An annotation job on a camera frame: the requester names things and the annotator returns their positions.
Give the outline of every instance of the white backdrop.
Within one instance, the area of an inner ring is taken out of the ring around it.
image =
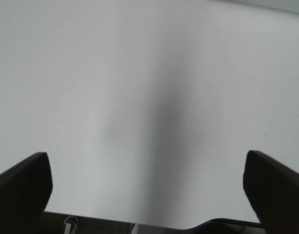
[[[217,0],[0,0],[0,173],[49,154],[47,211],[258,221],[248,150],[299,172],[299,15]]]

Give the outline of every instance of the black plastic part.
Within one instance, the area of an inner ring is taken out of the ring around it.
[[[249,151],[243,188],[268,234],[299,234],[299,174],[260,151]]]
[[[46,153],[36,153],[0,175],[0,233],[28,234],[53,189]]]

